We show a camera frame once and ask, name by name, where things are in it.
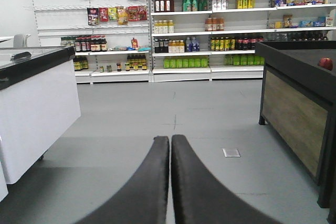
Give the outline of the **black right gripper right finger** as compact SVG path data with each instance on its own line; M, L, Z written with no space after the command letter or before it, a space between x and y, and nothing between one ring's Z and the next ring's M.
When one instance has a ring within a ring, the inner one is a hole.
M225 187L184 135L173 135L171 183L176 223L277 223Z

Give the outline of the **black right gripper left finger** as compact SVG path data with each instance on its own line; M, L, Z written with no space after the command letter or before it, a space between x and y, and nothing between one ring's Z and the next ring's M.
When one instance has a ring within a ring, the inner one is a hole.
M157 136L120 190L77 223L166 223L169 175L169 138Z

